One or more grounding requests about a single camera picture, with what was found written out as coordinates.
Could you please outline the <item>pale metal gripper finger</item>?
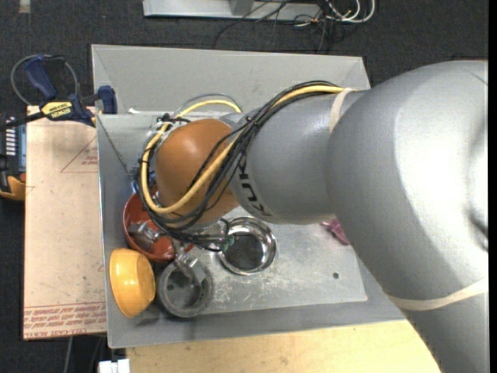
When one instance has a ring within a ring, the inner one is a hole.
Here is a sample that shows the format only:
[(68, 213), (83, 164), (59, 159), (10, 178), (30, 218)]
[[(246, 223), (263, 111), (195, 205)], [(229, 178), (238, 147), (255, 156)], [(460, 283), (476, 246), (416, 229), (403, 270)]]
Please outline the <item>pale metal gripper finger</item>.
[(192, 260), (184, 251), (176, 253), (174, 263), (182, 272), (192, 272)]
[(200, 286), (203, 283), (203, 268), (198, 263), (195, 263), (192, 266), (187, 266), (184, 269), (184, 272), (190, 281), (196, 286)]

